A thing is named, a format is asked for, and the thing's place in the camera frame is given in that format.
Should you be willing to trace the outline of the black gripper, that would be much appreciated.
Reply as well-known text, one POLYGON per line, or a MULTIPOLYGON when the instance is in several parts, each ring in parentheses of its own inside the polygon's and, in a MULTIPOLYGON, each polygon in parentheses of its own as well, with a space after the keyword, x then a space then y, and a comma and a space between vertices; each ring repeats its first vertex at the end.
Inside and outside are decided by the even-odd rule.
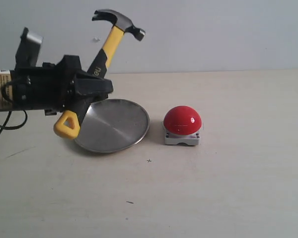
POLYGON ((43 110, 54 116, 64 110, 68 90, 74 80, 74 95, 91 98, 111 94, 109 79, 81 70, 79 56, 65 55, 57 64, 45 62, 41 67, 19 67, 14 70, 13 107, 18 110, 43 110))

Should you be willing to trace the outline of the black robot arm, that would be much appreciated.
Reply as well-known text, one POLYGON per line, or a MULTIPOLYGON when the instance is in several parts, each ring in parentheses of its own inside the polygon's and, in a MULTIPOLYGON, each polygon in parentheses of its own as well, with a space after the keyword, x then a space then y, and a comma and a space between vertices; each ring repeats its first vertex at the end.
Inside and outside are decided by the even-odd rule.
POLYGON ((111 80, 83 71, 78 56, 65 55, 58 64, 0 70, 0 112, 44 110, 50 116, 78 100, 112 92, 111 80))

